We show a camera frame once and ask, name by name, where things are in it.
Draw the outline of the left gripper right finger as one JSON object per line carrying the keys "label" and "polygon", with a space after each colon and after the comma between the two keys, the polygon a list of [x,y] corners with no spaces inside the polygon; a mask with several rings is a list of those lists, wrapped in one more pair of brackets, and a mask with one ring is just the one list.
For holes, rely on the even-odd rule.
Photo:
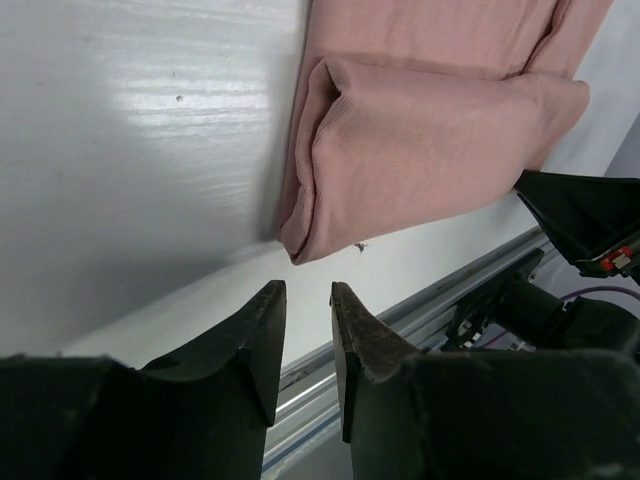
{"label": "left gripper right finger", "polygon": [[639,365],[605,349],[423,353],[332,286],[359,366],[342,413],[358,479],[635,479]]}

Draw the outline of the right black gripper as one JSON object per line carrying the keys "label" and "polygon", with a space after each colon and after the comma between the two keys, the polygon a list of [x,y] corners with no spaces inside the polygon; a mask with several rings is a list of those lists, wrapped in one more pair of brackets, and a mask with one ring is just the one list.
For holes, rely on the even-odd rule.
{"label": "right black gripper", "polygon": [[639,180],[525,170],[514,189],[584,277],[639,280]]}

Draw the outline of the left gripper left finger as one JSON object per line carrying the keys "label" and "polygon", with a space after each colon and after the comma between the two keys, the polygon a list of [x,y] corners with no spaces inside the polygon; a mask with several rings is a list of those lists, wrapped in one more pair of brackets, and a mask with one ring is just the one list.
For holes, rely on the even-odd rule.
{"label": "left gripper left finger", "polygon": [[109,357],[1,362],[5,479],[257,479],[274,424],[286,285],[145,367]]}

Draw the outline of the pink t shirt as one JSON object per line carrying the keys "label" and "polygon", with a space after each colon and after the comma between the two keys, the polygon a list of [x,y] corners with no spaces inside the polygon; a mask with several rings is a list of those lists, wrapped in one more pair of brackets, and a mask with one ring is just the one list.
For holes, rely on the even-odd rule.
{"label": "pink t shirt", "polygon": [[278,238],[296,265],[482,208],[576,125],[607,1],[315,1]]}

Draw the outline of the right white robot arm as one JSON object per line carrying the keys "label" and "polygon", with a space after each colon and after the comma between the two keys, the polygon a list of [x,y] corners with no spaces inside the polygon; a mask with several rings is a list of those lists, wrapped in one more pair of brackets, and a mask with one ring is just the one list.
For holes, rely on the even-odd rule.
{"label": "right white robot arm", "polygon": [[[515,191],[562,257],[583,277],[639,278],[639,181],[525,171]],[[562,300],[528,279],[536,250],[458,304],[445,351],[476,347],[500,325],[537,349],[605,349],[634,355],[639,320],[627,310],[579,294]]]}

